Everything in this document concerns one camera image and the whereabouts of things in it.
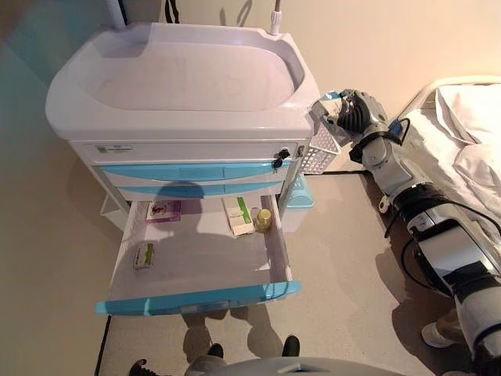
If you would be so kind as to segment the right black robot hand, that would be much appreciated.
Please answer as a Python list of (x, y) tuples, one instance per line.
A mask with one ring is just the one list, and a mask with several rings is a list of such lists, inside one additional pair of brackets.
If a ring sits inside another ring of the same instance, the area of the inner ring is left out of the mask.
[(341, 108), (326, 117), (327, 123), (348, 133), (360, 135), (371, 125), (387, 124), (382, 105), (370, 94), (357, 89), (345, 89), (338, 94)]

